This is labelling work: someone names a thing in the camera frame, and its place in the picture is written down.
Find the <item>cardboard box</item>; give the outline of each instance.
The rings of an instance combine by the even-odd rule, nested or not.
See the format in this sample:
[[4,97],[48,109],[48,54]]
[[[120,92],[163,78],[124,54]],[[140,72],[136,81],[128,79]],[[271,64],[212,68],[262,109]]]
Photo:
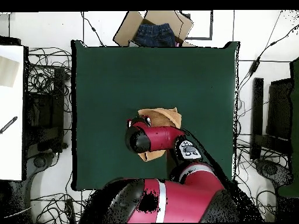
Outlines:
[[113,41],[119,46],[128,46],[129,40],[134,40],[141,24],[161,25],[165,23],[169,23],[175,34],[176,42],[182,46],[188,46],[183,45],[183,43],[193,26],[193,22],[174,10],[149,10],[144,18],[138,11],[128,11],[113,37]]

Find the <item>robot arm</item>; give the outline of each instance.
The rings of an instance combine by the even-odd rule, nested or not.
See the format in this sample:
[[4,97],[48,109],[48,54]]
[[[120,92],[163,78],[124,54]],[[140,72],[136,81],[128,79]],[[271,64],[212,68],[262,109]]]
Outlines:
[[167,150],[176,163],[171,179],[111,182],[93,195],[80,223],[239,221],[236,205],[214,169],[202,162],[199,149],[182,130],[152,127],[147,116],[128,120],[127,127],[126,146],[130,151]]

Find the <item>white stripe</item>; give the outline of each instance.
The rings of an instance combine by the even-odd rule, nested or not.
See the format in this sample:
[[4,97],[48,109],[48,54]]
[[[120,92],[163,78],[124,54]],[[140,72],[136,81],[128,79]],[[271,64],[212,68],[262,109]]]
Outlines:
[[210,172],[212,174],[214,174],[212,172],[212,170],[208,167],[208,166],[205,166],[205,165],[193,165],[193,166],[190,166],[188,168],[186,168],[183,173],[180,175],[180,179],[179,181],[182,179],[182,177],[185,175],[185,174],[192,174],[192,173],[195,173],[197,171],[207,171],[207,172]]
[[162,223],[164,221],[165,210],[166,210],[166,187],[165,184],[159,182],[159,210],[157,213],[156,223]]

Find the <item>tangled wires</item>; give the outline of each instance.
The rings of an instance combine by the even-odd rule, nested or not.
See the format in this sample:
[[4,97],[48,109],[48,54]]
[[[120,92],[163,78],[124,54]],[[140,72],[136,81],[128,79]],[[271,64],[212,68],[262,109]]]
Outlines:
[[[53,58],[62,58],[63,62],[53,61]],[[64,51],[59,48],[49,47],[49,48],[31,48],[29,49],[29,77],[27,92],[28,94],[35,93],[38,95],[47,95],[51,97],[63,97],[65,100],[57,104],[63,104],[63,109],[66,114],[70,114],[71,124],[72,124],[72,111],[71,111],[71,87],[68,85],[71,79],[71,53]],[[58,87],[55,85],[55,69],[64,69],[64,86]],[[33,112],[35,113],[39,109],[40,102],[34,102]],[[69,128],[64,129],[65,134],[71,129],[71,124]],[[58,163],[60,154],[58,154],[57,161],[51,167]],[[36,218],[36,223],[75,223],[75,217],[80,217],[82,212],[82,193],[81,201],[75,201],[67,192],[67,185],[65,187],[64,193],[57,193],[53,195],[47,195],[40,198],[32,199],[32,201],[43,201],[48,202],[47,205],[42,209],[40,214]],[[71,207],[72,202],[75,205],[79,205],[80,211],[75,212],[74,207]],[[50,215],[51,219],[42,222],[42,216],[45,214]]]
[[[55,52],[46,54],[45,50],[55,49]],[[64,62],[52,61],[52,57],[60,57],[67,59]],[[62,68],[65,71],[64,81],[68,82],[71,79],[71,53],[60,48],[31,48],[29,49],[29,76],[28,76],[28,93],[37,93],[40,95],[49,95],[52,97],[64,96],[66,102],[63,102],[64,112],[70,114],[72,124],[71,111],[71,91],[70,85],[64,84],[64,90],[55,87],[54,70]],[[33,105],[33,111],[39,108],[39,103]],[[64,129],[65,134],[71,129],[71,124],[67,129]]]

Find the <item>black cable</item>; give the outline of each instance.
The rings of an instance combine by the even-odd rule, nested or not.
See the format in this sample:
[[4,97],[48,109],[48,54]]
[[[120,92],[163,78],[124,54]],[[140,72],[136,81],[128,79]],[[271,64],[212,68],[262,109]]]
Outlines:
[[56,160],[56,163],[55,164],[53,164],[53,165],[51,165],[50,167],[54,167],[57,163],[58,163],[58,160],[59,160],[59,155],[60,155],[60,153],[58,153],[58,156],[57,156],[57,160]]
[[278,18],[277,18],[277,20],[276,20],[276,23],[275,23],[275,25],[274,25],[274,28],[272,29],[271,35],[270,35],[270,37],[269,37],[269,39],[268,39],[268,42],[267,42],[267,44],[266,44],[266,47],[268,46],[268,43],[269,43],[269,41],[270,41],[270,39],[271,39],[271,37],[272,37],[272,34],[273,34],[273,32],[274,32],[274,29],[275,29],[275,27],[276,27],[276,24],[277,24],[278,19],[279,19],[279,17],[280,17],[280,15],[281,15],[282,12],[283,12],[283,11],[280,11],[280,13],[279,13],[279,15],[278,15]]
[[86,20],[86,21],[88,22],[88,24],[90,25],[92,31],[94,31],[94,32],[96,33],[96,35],[97,35],[97,37],[98,37],[98,39],[99,39],[99,41],[100,41],[101,46],[104,46],[104,44],[103,44],[102,41],[100,40],[100,37],[99,37],[98,33],[96,32],[96,29],[91,25],[90,21],[89,21],[87,18],[85,18],[85,17],[83,16],[83,13],[82,13],[82,12],[80,12],[80,13],[81,13],[81,16],[82,16],[83,20]]
[[276,197],[276,194],[273,191],[269,191],[269,190],[261,191],[256,195],[256,206],[258,206],[258,198],[262,193],[272,193]]

